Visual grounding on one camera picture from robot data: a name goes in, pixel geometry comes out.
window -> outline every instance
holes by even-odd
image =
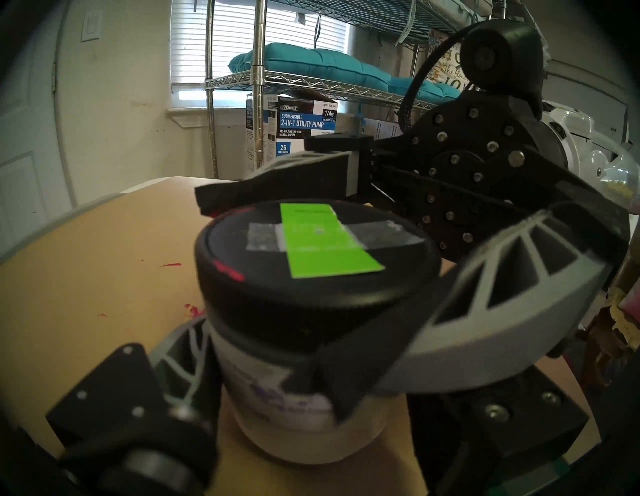
[[[213,77],[231,74],[227,67],[236,55],[253,49],[254,0],[216,1],[213,17]],[[205,92],[197,90],[205,79],[206,0],[173,0],[170,59],[174,106],[201,106]],[[265,44],[289,43],[314,47],[318,14],[269,3]],[[347,52],[349,25],[321,16],[317,48]],[[216,106],[244,106],[245,92],[218,90]]]

window sill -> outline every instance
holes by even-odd
[[[244,125],[244,108],[220,107],[215,109],[217,126]],[[206,107],[178,107],[166,110],[166,115],[180,127],[207,127]]]

white wall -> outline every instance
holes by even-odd
[[[548,71],[612,95],[628,106],[630,138],[640,147],[640,103],[635,82],[616,48],[575,0],[523,0],[549,43]],[[638,150],[634,156],[640,160]]]
[[[61,146],[78,204],[156,177],[211,177],[207,128],[183,129],[166,116],[170,5],[71,0],[57,91]],[[102,33],[81,43],[89,10],[103,10]],[[216,139],[220,177],[240,178],[244,127],[216,126]]]

white door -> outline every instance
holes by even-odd
[[[63,4],[33,32],[0,84],[0,255],[71,210],[52,88]]]

tan table surface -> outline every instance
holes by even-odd
[[[0,266],[0,401],[10,420],[51,453],[62,446],[44,415],[63,394],[125,342],[150,351],[191,318],[185,304],[203,307],[193,242],[208,219],[193,188],[207,182],[174,177],[120,196]],[[591,415],[563,359],[537,365]],[[599,440],[591,419],[566,458],[573,461]],[[266,456],[242,434],[226,396],[218,444],[221,461],[210,494],[425,492],[403,397],[378,439],[337,463],[300,467]]]

